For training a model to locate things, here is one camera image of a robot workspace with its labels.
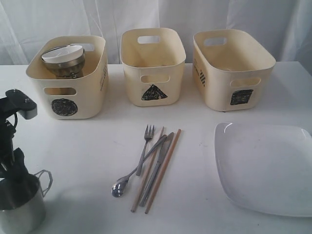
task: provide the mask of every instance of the silver fork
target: silver fork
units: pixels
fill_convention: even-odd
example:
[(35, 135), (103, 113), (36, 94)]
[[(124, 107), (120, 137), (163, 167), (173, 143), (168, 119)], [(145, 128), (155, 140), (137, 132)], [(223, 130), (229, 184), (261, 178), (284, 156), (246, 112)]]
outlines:
[(140, 157), (140, 161), (138, 162), (138, 166), (137, 166), (137, 170), (136, 170), (137, 176), (140, 176), (141, 172), (142, 172), (142, 166), (143, 166), (143, 162), (144, 162), (144, 156), (145, 156), (147, 143), (151, 139), (153, 139), (153, 136), (154, 136), (155, 126), (153, 125), (153, 129), (151, 129), (151, 128), (152, 128), (152, 126), (150, 126), (150, 130), (148, 130), (148, 125), (146, 126), (146, 130), (145, 130), (145, 134), (144, 134), (145, 145), (144, 145), (141, 157)]

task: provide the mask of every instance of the white backdrop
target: white backdrop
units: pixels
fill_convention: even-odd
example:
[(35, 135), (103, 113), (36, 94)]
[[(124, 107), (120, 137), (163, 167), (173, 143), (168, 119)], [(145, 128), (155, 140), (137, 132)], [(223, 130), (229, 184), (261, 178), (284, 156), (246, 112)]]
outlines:
[(0, 0), (0, 64), (28, 64), (54, 37), (98, 35), (109, 63), (120, 63), (123, 32), (169, 27), (192, 62), (193, 35), (235, 28), (282, 61), (312, 74), (312, 0)]

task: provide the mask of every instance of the knife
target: knife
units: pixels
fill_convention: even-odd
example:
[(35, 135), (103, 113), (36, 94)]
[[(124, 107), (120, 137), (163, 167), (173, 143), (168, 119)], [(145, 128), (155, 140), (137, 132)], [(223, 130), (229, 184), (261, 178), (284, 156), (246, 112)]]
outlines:
[(143, 192), (142, 199), (141, 199), (141, 201), (139, 203), (140, 207), (144, 207), (146, 202), (147, 202), (147, 199), (148, 199), (148, 197), (150, 195), (152, 186), (153, 186), (154, 181), (155, 181), (155, 179), (157, 177), (157, 174), (158, 174), (158, 171), (160, 169), (160, 166), (162, 165), (163, 161), (165, 160), (165, 157), (167, 155), (167, 152), (168, 152), (168, 150), (170, 148), (170, 145), (171, 145), (171, 142), (172, 142), (174, 136), (175, 136), (174, 133), (170, 133), (167, 136), (167, 138), (164, 141), (164, 143), (162, 144), (162, 146), (161, 146), (161, 149), (160, 149), (160, 152), (159, 152), (159, 155), (158, 155), (158, 159), (157, 159), (157, 163), (156, 163), (156, 165), (154, 167), (153, 173), (152, 173), (152, 175), (151, 175), (151, 177), (150, 177), (150, 179), (149, 179), (149, 181), (147, 183), (147, 186), (146, 186), (146, 188), (145, 188), (145, 190)]

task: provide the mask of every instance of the white table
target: white table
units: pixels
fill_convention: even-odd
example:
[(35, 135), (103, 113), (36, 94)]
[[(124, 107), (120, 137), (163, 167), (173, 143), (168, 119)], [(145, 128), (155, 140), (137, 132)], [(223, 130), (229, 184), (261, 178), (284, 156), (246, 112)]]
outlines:
[[(14, 146), (31, 173), (50, 170), (43, 234), (310, 234), (312, 219), (261, 214), (233, 205), (217, 174), (214, 129), (219, 122), (287, 124), (312, 133), (312, 77), (298, 62), (278, 62), (261, 102), (250, 110), (216, 112), (202, 101), (186, 65), (180, 100), (169, 106), (136, 107), (126, 97), (121, 65), (109, 65), (103, 110), (88, 120), (48, 117), (26, 66), (0, 66), (0, 95), (24, 91), (38, 116), (19, 118)], [(140, 179), (114, 198), (110, 189), (138, 162), (146, 124), (183, 130), (149, 214), (131, 213)]]

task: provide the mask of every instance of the cream plastic basket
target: cream plastic basket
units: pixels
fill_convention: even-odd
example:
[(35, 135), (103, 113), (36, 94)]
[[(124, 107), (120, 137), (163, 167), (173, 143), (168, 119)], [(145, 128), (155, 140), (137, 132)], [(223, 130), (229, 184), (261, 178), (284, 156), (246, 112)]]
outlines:
[(254, 107), (275, 63), (246, 32), (226, 29), (194, 35), (193, 78), (206, 105), (214, 110)]
[[(157, 42), (139, 43), (143, 37)], [(170, 105), (179, 99), (186, 54), (169, 28), (134, 29), (121, 39), (121, 61), (129, 100), (136, 106)]]
[[(49, 115), (57, 119), (83, 119), (95, 116), (103, 106), (108, 85), (105, 39), (98, 36), (64, 36), (48, 41), (26, 69)], [(85, 49), (84, 77), (56, 79), (41, 61), (43, 52), (57, 46), (81, 44)], [(61, 95), (62, 89), (74, 89), (74, 95)]]

